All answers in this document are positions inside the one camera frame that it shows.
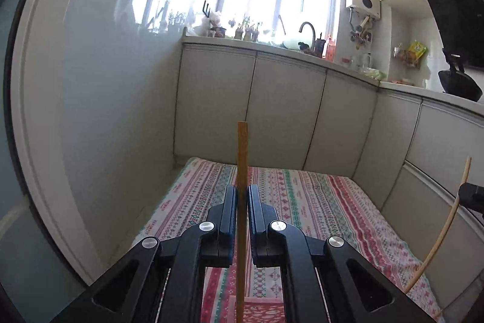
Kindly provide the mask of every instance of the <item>thin bent stick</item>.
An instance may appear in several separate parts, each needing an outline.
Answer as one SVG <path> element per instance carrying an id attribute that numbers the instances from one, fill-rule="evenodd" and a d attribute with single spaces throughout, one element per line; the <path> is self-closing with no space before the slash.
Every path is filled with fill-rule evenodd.
<path id="1" fill-rule="evenodd" d="M 469 169 L 470 169 L 471 160 L 472 160 L 472 158 L 468 156 L 467 160 L 466 160 L 466 166 L 464 168 L 464 174 L 462 174 L 462 180 L 461 180 L 461 183 L 460 183 L 461 185 L 467 182 L 467 178 L 469 177 Z M 407 294 L 410 291 L 410 289 L 413 288 L 413 285 L 415 285 L 417 283 L 417 281 L 420 279 L 420 277 L 424 273 L 427 266 L 430 264 L 430 262 L 434 258 L 435 253 L 437 253 L 437 251 L 439 250 L 440 246 L 442 245 L 442 242 L 444 241 L 445 236 L 447 235 L 447 232 L 449 231 L 449 228 L 450 228 L 452 221 L 453 221 L 453 219 L 454 219 L 454 217 L 457 213 L 458 208 L 459 208 L 459 192 L 457 191 L 456 200 L 454 201 L 454 204 L 451 208 L 449 216 L 447 217 L 447 220 L 445 221 L 444 227 L 442 228 L 442 231 L 440 232 L 439 237 L 437 238 L 437 241 L 435 241 L 434 246 L 430 250 L 429 254 L 427 255 L 425 261 L 420 266 L 417 273 L 413 276 L 411 281 L 405 286 L 405 289 L 403 290 L 403 292 L 405 294 Z"/>
<path id="2" fill-rule="evenodd" d="M 237 150 L 237 323 L 244 323 L 245 258 L 247 239 L 247 122 L 239 122 Z"/>

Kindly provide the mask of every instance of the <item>red patterned cloth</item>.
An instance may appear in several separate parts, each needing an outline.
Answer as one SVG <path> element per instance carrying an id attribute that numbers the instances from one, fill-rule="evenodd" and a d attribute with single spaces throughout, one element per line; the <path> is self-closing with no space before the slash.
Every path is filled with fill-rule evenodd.
<path id="1" fill-rule="evenodd" d="M 235 296 L 228 298 L 227 323 L 235 323 Z M 280 298 L 245 297 L 244 323 L 285 323 Z"/>
<path id="2" fill-rule="evenodd" d="M 180 236 L 188 227 L 204 221 L 208 209 L 223 202 L 225 188 L 236 182 L 236 173 L 236 166 L 190 159 L 133 245 L 146 236 L 162 241 Z M 418 269 L 420 261 L 408 245 L 349 178 L 260 167 L 250 167 L 248 176 L 250 183 L 258 185 L 262 202 L 274 206 L 279 218 L 320 240 L 343 237 L 399 288 Z M 255 303 L 254 310 L 269 306 L 267 300 L 282 300 L 279 269 L 255 267 L 248 239 L 247 249 L 245 296 L 266 299 Z M 229 314 L 231 296 L 235 296 L 236 264 L 237 253 L 230 268 L 207 269 L 203 323 L 232 323 Z M 440 310 L 425 275 L 408 295 L 431 316 Z"/>

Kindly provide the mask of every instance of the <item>cabinet drawer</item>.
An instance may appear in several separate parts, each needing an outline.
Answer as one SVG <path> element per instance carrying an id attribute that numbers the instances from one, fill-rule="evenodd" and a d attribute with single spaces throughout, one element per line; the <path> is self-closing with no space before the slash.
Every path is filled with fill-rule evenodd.
<path id="1" fill-rule="evenodd" d="M 247 111 L 250 166 L 302 170 L 325 73 L 280 56 L 257 57 Z"/>
<path id="2" fill-rule="evenodd" d="M 381 209 L 412 140 L 420 98 L 378 93 L 370 132 L 353 180 Z"/>
<path id="3" fill-rule="evenodd" d="M 455 196 L 467 156 L 469 182 L 484 186 L 484 120 L 424 101 L 407 160 Z"/>
<path id="4" fill-rule="evenodd" d="M 414 255 L 424 260 L 449 214 L 452 195 L 424 174 L 404 165 L 381 213 Z M 440 307 L 445 308 L 484 268 L 482 226 L 459 208 L 426 275 Z"/>
<path id="5" fill-rule="evenodd" d="M 175 155 L 236 163 L 237 122 L 245 120 L 255 55 L 212 46 L 184 48 Z"/>
<path id="6" fill-rule="evenodd" d="M 352 176 L 365 144 L 377 88 L 328 71 L 304 170 Z"/>

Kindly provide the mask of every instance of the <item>countertop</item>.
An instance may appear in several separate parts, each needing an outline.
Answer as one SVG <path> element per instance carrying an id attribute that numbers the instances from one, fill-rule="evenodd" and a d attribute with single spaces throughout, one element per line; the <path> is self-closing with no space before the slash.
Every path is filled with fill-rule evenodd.
<path id="1" fill-rule="evenodd" d="M 241 48 L 246 50 L 259 51 L 267 54 L 274 54 L 285 56 L 287 58 L 296 59 L 305 63 L 311 63 L 313 65 L 318 65 L 329 70 L 334 70 L 339 73 L 346 74 L 350 77 L 357 78 L 358 80 L 364 81 L 368 84 L 389 89 L 391 91 L 403 92 L 411 95 L 420 96 L 425 99 L 430 99 L 434 101 L 439 101 L 444 104 L 449 104 L 454 107 L 461 108 L 465 111 L 469 111 L 481 117 L 484 117 L 484 105 L 470 101 L 464 98 L 459 98 L 458 96 L 449 95 L 444 92 L 431 91 L 430 89 L 413 87 L 403 84 L 394 84 L 387 82 L 379 82 L 372 78 L 366 77 L 356 71 L 349 70 L 341 65 L 337 65 L 333 62 L 326 61 L 324 59 L 317 58 L 308 54 L 303 54 L 298 51 L 287 50 L 285 48 L 271 46 L 270 44 L 264 43 L 254 43 L 252 41 L 241 41 L 229 38 L 207 38 L 199 36 L 187 36 L 186 30 L 183 32 L 182 41 L 187 44 L 205 44 L 205 45 L 215 45 L 224 46 L 232 48 Z"/>
<path id="2" fill-rule="evenodd" d="M 224 46 L 224 47 L 232 47 L 232 48 L 242 48 L 245 50 L 253 50 L 259 51 L 261 53 L 267 54 L 274 54 L 285 56 L 287 58 L 297 59 L 299 61 L 303 61 L 305 63 L 311 63 L 313 65 L 318 65 L 323 68 L 327 68 L 330 70 L 334 70 L 348 76 L 357 78 L 358 80 L 365 81 L 368 84 L 378 86 L 378 81 L 366 77 L 357 71 L 349 70 L 341 65 L 337 65 L 333 62 L 318 58 L 316 56 L 300 53 L 299 51 L 295 50 L 287 50 L 281 47 L 271 46 L 270 44 L 264 43 L 254 43 L 253 41 L 242 41 L 237 39 L 228 39 L 228 38 L 207 38 L 207 37 L 200 37 L 200 36 L 186 36 L 183 35 L 182 38 L 183 43 L 190 43 L 190 44 L 206 44 L 212 46 Z"/>

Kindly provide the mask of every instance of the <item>kitchen faucet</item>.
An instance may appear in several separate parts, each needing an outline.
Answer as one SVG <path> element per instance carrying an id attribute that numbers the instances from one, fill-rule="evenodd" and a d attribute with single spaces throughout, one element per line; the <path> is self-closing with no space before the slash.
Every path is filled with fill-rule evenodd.
<path id="1" fill-rule="evenodd" d="M 314 54 L 314 42 L 316 41 L 316 31 L 314 30 L 313 25 L 310 22 L 308 22 L 308 21 L 304 21 L 301 24 L 301 27 L 299 28 L 299 33 L 301 33 L 303 31 L 302 29 L 304 28 L 304 26 L 306 24 L 308 24 L 311 27 L 311 29 L 313 30 L 313 42 L 311 43 L 311 51 Z"/>

